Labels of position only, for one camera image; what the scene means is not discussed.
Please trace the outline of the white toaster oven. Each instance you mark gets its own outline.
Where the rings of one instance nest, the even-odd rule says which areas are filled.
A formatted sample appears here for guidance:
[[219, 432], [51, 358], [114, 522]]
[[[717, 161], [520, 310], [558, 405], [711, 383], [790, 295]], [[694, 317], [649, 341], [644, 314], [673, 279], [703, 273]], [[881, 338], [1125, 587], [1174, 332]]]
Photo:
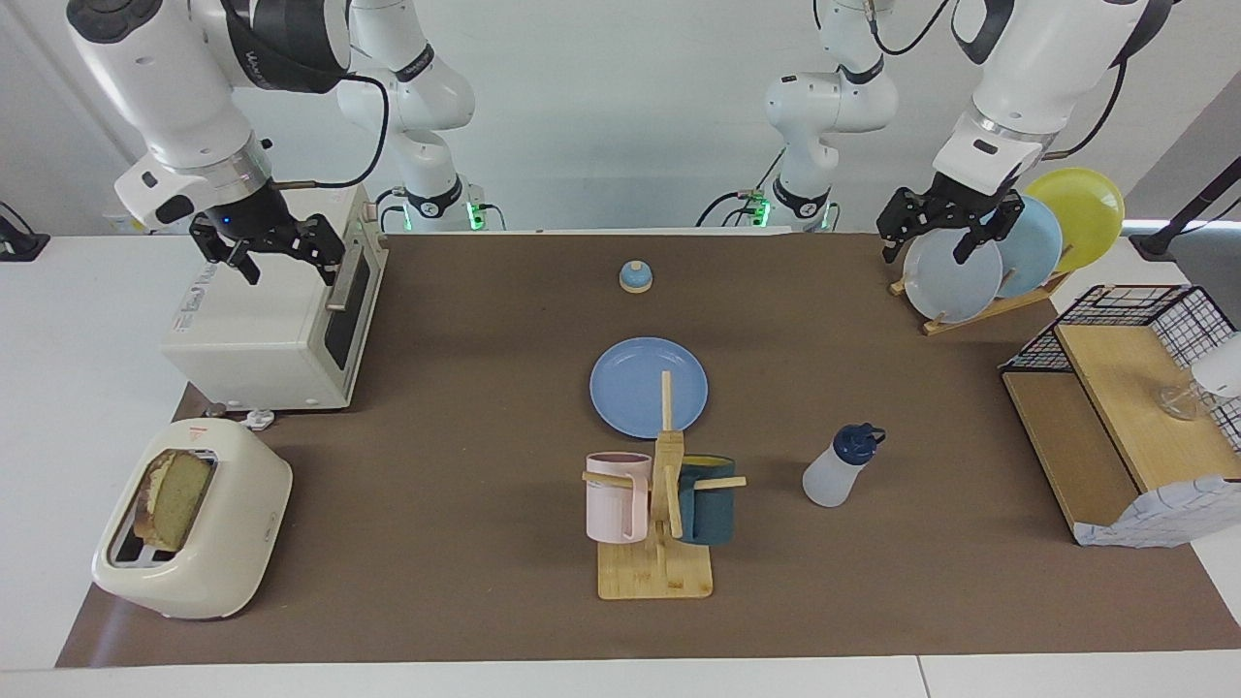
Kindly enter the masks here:
[[361, 185], [294, 190], [298, 219], [324, 215], [345, 246], [338, 282], [284, 255], [256, 255], [257, 284], [226, 265], [195, 274], [160, 343], [187, 381], [226, 410], [345, 409], [364, 361], [388, 253]]

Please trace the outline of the pale grey plate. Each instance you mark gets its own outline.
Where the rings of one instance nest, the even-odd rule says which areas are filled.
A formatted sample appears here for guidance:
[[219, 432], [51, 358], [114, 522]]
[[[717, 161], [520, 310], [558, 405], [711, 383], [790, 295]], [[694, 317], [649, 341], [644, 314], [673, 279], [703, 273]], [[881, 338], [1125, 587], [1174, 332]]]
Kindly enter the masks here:
[[1004, 277], [1001, 252], [988, 241], [964, 265], [954, 257], [963, 230], [936, 230], [915, 238], [903, 260], [906, 296], [930, 320], [948, 324], [970, 320], [998, 296]]

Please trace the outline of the pink mug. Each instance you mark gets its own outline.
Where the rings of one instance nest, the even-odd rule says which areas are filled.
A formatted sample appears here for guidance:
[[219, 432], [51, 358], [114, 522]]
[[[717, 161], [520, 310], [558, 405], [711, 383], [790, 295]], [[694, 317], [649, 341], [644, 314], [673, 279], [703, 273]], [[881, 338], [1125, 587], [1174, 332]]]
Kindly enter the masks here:
[[594, 452], [586, 472], [620, 477], [625, 486], [586, 482], [586, 535], [598, 543], [635, 544], [649, 534], [652, 457], [629, 452]]

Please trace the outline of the translucent bottle navy cap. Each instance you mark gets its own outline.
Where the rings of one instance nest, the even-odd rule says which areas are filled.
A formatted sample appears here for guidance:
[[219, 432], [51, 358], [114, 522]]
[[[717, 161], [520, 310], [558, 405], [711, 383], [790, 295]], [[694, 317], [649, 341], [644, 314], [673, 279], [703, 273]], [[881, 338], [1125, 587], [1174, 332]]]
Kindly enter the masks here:
[[808, 465], [802, 476], [807, 499], [827, 508], [841, 505], [886, 437], [886, 428], [872, 424], [850, 424], [838, 428], [830, 446]]

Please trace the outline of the wooden plate rack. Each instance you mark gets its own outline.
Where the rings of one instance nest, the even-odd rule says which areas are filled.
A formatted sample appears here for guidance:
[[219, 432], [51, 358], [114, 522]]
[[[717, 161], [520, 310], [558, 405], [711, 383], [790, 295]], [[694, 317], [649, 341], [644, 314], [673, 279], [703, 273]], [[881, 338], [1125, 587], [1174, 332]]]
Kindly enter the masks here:
[[[984, 320], [984, 319], [988, 319], [990, 317], [1003, 314], [1005, 312], [1016, 310], [1016, 309], [1021, 308], [1021, 306], [1030, 306], [1033, 303], [1037, 303], [1037, 301], [1046, 301], [1046, 298], [1049, 298], [1051, 296], [1051, 293], [1056, 288], [1059, 288], [1059, 286], [1061, 283], [1064, 283], [1065, 278], [1067, 278], [1067, 274], [1054, 274], [1052, 273], [1052, 274], [1050, 274], [1050, 278], [1045, 283], [1042, 283], [1040, 287], [1037, 287], [1037, 288], [1033, 289], [1031, 292], [1029, 292], [1028, 296], [1019, 296], [1019, 297], [1015, 297], [1015, 298], [998, 298], [998, 297], [995, 297], [994, 301], [992, 301], [992, 303], [989, 306], [987, 306], [987, 308], [983, 312], [980, 312], [980, 314], [975, 315], [974, 318], [970, 318], [970, 320], [965, 320], [965, 322], [961, 322], [961, 323], [956, 323], [956, 324], [948, 324], [948, 323], [944, 323], [944, 322], [942, 322], [939, 319], [930, 320], [930, 319], [927, 319], [925, 317], [925, 323], [922, 323], [922, 325], [920, 327], [920, 332], [922, 332], [922, 334], [926, 335], [926, 337], [932, 337], [932, 335], [936, 335], [936, 334], [942, 334], [944, 332], [958, 330], [958, 328], [965, 327], [967, 324], [970, 324], [970, 323], [974, 323], [974, 322], [979, 322], [979, 320]], [[889, 284], [889, 293], [890, 293], [890, 296], [903, 297], [903, 298], [906, 298], [906, 301], [908, 301], [908, 296], [906, 296], [905, 282], [903, 282], [902, 277], [900, 279], [892, 282], [891, 284]]]

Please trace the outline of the blue round plate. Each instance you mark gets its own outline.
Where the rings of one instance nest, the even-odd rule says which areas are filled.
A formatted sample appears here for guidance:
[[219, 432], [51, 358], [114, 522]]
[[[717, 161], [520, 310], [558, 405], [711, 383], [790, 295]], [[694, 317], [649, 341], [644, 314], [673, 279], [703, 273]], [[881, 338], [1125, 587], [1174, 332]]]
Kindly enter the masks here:
[[666, 337], [629, 337], [604, 350], [589, 373], [594, 412], [625, 436], [655, 440], [663, 428], [663, 374], [671, 375], [671, 426], [685, 431], [709, 406], [709, 373]]

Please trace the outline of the slice of toast bread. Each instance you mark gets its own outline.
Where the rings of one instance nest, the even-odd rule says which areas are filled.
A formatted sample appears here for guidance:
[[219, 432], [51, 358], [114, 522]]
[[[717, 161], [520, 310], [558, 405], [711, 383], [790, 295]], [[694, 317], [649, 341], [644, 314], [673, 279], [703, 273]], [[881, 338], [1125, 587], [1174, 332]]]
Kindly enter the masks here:
[[146, 465], [137, 491], [133, 529], [156, 551], [181, 551], [213, 467], [204, 456], [168, 448]]

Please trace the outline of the white rounded object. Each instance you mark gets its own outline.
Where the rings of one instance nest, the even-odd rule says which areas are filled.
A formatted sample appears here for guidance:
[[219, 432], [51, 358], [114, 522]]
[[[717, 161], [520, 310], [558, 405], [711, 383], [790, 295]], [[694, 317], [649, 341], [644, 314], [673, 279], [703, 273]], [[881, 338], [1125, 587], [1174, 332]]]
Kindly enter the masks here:
[[1212, 397], [1241, 397], [1241, 332], [1198, 358], [1191, 366], [1191, 378], [1203, 392]]

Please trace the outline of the clear drinking glass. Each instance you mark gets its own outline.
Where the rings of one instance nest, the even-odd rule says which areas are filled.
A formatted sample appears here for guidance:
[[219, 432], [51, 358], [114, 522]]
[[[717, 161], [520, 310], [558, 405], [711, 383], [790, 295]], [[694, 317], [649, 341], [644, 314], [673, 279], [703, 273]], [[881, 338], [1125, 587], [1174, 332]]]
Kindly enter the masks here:
[[1200, 419], [1207, 406], [1195, 380], [1162, 386], [1157, 394], [1158, 405], [1167, 415], [1183, 421]]

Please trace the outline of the teal mug yellow inside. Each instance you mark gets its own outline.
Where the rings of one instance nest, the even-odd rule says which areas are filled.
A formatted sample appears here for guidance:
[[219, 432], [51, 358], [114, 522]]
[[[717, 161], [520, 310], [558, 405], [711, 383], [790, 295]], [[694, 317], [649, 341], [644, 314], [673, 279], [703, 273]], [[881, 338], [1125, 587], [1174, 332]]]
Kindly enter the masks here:
[[685, 455], [680, 468], [678, 496], [683, 535], [691, 545], [725, 545], [733, 537], [732, 488], [697, 491], [700, 481], [727, 478], [736, 474], [736, 463], [715, 455]]

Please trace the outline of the wooden mug tree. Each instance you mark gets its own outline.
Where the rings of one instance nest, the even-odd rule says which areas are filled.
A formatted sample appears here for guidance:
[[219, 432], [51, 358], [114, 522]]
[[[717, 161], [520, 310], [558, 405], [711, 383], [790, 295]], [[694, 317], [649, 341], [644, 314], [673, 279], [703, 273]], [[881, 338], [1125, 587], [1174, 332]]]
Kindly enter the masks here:
[[632, 520], [647, 515], [647, 539], [597, 544], [597, 592], [603, 600], [705, 599], [714, 592], [710, 548], [683, 542], [680, 473], [684, 435], [673, 428], [673, 376], [660, 375], [661, 430], [656, 433], [652, 477], [585, 471], [582, 481], [647, 497], [635, 503]]

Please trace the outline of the light blue plate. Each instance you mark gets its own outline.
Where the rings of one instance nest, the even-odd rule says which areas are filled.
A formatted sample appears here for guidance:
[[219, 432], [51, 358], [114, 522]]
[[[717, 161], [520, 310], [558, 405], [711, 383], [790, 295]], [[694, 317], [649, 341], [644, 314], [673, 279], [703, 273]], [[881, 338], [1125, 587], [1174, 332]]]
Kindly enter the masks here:
[[1045, 283], [1060, 262], [1064, 233], [1055, 212], [1036, 197], [1021, 195], [1024, 210], [1010, 233], [997, 243], [1001, 253], [998, 298], [1028, 296]]

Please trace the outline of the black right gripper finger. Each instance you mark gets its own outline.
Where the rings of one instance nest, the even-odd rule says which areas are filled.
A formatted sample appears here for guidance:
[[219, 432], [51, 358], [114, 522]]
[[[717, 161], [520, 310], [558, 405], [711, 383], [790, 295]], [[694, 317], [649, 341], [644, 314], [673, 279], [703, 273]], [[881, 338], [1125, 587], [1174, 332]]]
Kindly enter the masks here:
[[345, 247], [330, 220], [323, 212], [314, 212], [305, 220], [294, 220], [289, 256], [314, 266], [325, 286], [333, 287]]
[[226, 243], [213, 224], [204, 212], [195, 215], [190, 226], [190, 236], [208, 265], [226, 265], [236, 270], [251, 286], [261, 283], [261, 270], [249, 255], [249, 241]]

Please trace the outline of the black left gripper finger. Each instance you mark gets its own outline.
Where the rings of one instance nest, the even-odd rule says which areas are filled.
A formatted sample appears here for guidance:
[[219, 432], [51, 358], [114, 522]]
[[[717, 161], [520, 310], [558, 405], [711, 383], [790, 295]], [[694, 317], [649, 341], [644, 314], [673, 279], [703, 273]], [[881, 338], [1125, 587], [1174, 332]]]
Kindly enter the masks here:
[[898, 188], [892, 194], [876, 219], [876, 230], [884, 242], [885, 265], [894, 265], [905, 243], [931, 233], [934, 229], [934, 196], [918, 194], [908, 188]]
[[1021, 216], [1025, 202], [1021, 196], [1001, 196], [1001, 201], [984, 219], [979, 219], [970, 212], [967, 221], [965, 233], [954, 247], [954, 261], [964, 266], [970, 255], [992, 241], [1001, 241], [1010, 233], [1011, 226]]

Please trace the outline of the black clamp mount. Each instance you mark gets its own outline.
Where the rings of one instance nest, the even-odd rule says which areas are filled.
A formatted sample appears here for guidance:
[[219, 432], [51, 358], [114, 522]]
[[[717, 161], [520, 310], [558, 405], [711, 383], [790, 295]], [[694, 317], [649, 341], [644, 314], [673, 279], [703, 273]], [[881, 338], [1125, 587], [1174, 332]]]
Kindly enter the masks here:
[[48, 233], [36, 233], [21, 212], [0, 200], [0, 262], [31, 262], [48, 242]]

